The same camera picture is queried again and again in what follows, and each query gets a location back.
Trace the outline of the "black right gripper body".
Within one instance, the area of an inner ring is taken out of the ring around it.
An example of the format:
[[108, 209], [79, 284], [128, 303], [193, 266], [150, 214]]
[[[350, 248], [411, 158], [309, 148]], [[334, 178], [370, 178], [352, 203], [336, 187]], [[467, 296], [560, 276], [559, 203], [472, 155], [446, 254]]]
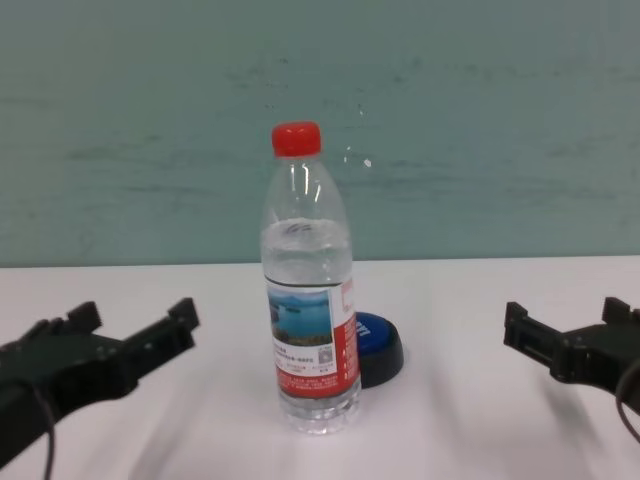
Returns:
[[614, 394], [623, 374], [639, 359], [639, 328], [593, 325], [578, 329], [572, 358], [575, 383]]

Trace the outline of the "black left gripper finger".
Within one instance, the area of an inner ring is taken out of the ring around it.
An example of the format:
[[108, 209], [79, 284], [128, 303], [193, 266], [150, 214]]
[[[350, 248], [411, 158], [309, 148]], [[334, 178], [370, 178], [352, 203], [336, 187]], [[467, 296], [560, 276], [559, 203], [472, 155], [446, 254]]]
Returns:
[[67, 313], [66, 318], [39, 320], [30, 330], [29, 339], [49, 336], [91, 334], [102, 326], [95, 302], [84, 302]]
[[172, 306], [165, 317], [126, 338], [120, 353], [132, 377], [140, 380], [195, 346], [193, 331], [200, 325], [192, 298]]

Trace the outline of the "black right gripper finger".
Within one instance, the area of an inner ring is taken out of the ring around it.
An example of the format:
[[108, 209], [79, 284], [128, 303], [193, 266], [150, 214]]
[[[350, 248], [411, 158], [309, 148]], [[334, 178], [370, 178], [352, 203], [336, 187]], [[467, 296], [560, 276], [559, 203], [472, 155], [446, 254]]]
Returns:
[[529, 316], [519, 303], [506, 304], [503, 344], [549, 369], [556, 380], [574, 380], [573, 337], [575, 332], [559, 331]]
[[640, 325], [640, 309], [632, 308], [617, 297], [606, 297], [602, 310], [602, 321], [613, 326]]

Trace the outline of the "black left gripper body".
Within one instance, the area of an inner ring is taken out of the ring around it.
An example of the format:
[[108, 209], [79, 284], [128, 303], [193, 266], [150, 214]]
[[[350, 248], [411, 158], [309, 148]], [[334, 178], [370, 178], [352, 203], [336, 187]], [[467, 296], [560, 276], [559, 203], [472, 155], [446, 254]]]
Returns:
[[93, 334], [22, 338], [1, 347], [1, 456], [15, 458], [56, 423], [120, 399], [139, 374], [124, 341]]

